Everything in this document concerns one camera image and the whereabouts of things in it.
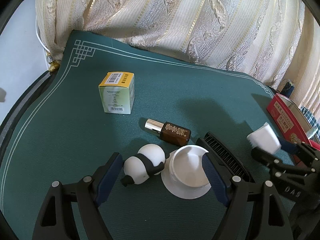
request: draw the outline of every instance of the beige fabric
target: beige fabric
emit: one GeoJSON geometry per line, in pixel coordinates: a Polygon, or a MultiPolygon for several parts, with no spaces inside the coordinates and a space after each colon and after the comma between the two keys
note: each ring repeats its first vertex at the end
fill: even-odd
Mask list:
{"type": "Polygon", "coordinates": [[[274,88],[285,74],[293,101],[320,115],[320,32],[301,0],[36,0],[36,13],[57,60],[73,29],[91,31],[274,88]]]}
{"type": "Polygon", "coordinates": [[[320,118],[320,27],[306,9],[302,35],[284,79],[292,79],[295,90],[290,99],[320,118]]]}

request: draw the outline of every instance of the brown glass bottle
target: brown glass bottle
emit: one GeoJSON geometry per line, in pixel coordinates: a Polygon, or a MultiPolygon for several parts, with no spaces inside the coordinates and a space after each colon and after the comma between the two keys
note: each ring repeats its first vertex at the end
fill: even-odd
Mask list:
{"type": "Polygon", "coordinates": [[[161,123],[148,119],[144,127],[161,140],[177,146],[187,145],[191,135],[191,130],[170,122],[161,123]]]}

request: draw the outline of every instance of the yellow box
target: yellow box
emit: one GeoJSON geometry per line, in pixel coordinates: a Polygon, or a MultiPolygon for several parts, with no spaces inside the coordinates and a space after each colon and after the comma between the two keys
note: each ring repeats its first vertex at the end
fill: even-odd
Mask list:
{"type": "Polygon", "coordinates": [[[99,91],[106,113],[130,114],[134,101],[134,74],[108,72],[99,91]]]}

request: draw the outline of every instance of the comb bristle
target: comb bristle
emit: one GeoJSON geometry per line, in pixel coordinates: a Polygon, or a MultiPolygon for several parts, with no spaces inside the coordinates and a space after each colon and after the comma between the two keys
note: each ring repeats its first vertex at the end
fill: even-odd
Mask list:
{"type": "Polygon", "coordinates": [[[241,177],[245,181],[250,180],[249,175],[239,164],[237,159],[211,134],[207,133],[204,137],[204,141],[211,147],[212,150],[215,151],[215,153],[224,161],[224,163],[236,176],[241,177]]]}

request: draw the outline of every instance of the barcode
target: barcode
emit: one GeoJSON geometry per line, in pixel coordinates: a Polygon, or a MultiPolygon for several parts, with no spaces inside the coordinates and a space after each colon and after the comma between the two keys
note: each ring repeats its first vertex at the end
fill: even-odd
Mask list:
{"type": "Polygon", "coordinates": [[[123,73],[112,73],[110,77],[108,77],[105,84],[118,84],[122,75],[123,73]]]}
{"type": "Polygon", "coordinates": [[[122,107],[109,107],[109,111],[123,112],[123,108],[122,107]]]}

